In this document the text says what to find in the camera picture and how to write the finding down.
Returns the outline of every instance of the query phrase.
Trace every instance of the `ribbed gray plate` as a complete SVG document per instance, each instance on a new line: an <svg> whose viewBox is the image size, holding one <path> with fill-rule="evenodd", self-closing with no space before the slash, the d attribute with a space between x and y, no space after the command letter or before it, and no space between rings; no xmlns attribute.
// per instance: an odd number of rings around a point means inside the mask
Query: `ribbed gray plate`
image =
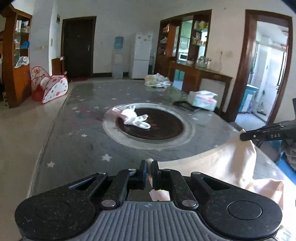
<svg viewBox="0 0 296 241"><path fill-rule="evenodd" d="M69 239L69 241L177 240L227 241L228 239L210 231L195 212L181 210L171 201L125 201L118 209L101 212L87 231Z"/></svg>

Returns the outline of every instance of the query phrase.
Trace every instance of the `wooden door frame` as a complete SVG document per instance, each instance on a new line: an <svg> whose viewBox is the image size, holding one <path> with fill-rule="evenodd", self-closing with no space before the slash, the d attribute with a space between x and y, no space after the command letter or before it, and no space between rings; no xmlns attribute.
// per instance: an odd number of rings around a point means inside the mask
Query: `wooden door frame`
<svg viewBox="0 0 296 241"><path fill-rule="evenodd" d="M249 73L251 70L251 64L252 64L253 46L251 45L254 44L254 43L250 43L249 36L254 31L256 32L256 29L250 29L251 18L255 18L256 21L273 23L273 24L277 24L277 25L289 28L286 66L285 66L284 74L282 76L281 84L279 86L279 90L276 95L276 100L274 102L274 105L271 109L270 115L266 123L266 124L272 124L276 118L279 107L281 105L281 101L283 99L283 95L284 95L284 92L287 86L288 77L289 77L291 58L292 58L292 47L293 47L293 21L292 21L292 17L287 15L283 15L275 12L259 11L259 10L250 10L250 9L246 10L244 40L242 45L241 59L239 62L239 69L237 72L237 77L236 77L234 88L231 94L230 102L223 118L228 122L235 121L240 104L243 99L245 89L246 89L248 76L249 76Z"/></svg>
<svg viewBox="0 0 296 241"><path fill-rule="evenodd" d="M94 34L96 29L96 16L89 16L89 17L79 17L79 18L67 18L63 19L62 24L62 35L61 35L61 56L64 56L64 40L65 40L65 25L66 22L69 21L76 21L76 20L93 20L93 27L92 27L92 39L91 39L91 69L89 73L89 77L93 75L93 68L94 68Z"/></svg>

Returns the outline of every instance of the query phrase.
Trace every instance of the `beige floor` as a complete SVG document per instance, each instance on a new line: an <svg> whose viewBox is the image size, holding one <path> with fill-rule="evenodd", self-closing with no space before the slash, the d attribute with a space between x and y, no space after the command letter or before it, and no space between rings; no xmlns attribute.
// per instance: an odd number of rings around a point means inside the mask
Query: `beige floor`
<svg viewBox="0 0 296 241"><path fill-rule="evenodd" d="M29 98L0 111L0 241L21 238L14 211L27 196L36 160L66 97L44 105Z"/></svg>

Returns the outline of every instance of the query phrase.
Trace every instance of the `white plastic bag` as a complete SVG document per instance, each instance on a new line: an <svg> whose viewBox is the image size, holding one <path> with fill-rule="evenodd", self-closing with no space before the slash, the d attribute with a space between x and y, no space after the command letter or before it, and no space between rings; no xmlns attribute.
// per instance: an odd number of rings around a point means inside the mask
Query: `white plastic bag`
<svg viewBox="0 0 296 241"><path fill-rule="evenodd" d="M21 67L22 65L28 65L28 64L29 64L29 57L21 56L15 66L15 69Z"/></svg>
<svg viewBox="0 0 296 241"><path fill-rule="evenodd" d="M214 97L217 94L210 91L190 91L187 97L187 102L192 106L214 111L217 105L217 100Z"/></svg>
<svg viewBox="0 0 296 241"><path fill-rule="evenodd" d="M148 87L167 88L171 84L169 78L164 77L160 73L150 74L145 77L145 86Z"/></svg>

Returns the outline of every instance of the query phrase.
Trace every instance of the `table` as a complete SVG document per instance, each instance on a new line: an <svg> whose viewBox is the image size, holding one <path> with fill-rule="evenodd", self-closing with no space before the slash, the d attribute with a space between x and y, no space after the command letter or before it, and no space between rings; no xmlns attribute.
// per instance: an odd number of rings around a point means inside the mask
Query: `table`
<svg viewBox="0 0 296 241"><path fill-rule="evenodd" d="M175 61L171 61L169 65L168 78L172 82L174 81L176 69L185 72L182 91L184 91L187 94L189 93L189 91L199 91L202 79L216 80L216 81L221 81L225 83L225 88L224 88L224 92L223 92L223 96L222 96L222 100L221 100L221 104L218 112L219 115L221 115L232 77L221 74L219 72L216 72L210 69L187 66L185 64L180 64Z"/></svg>

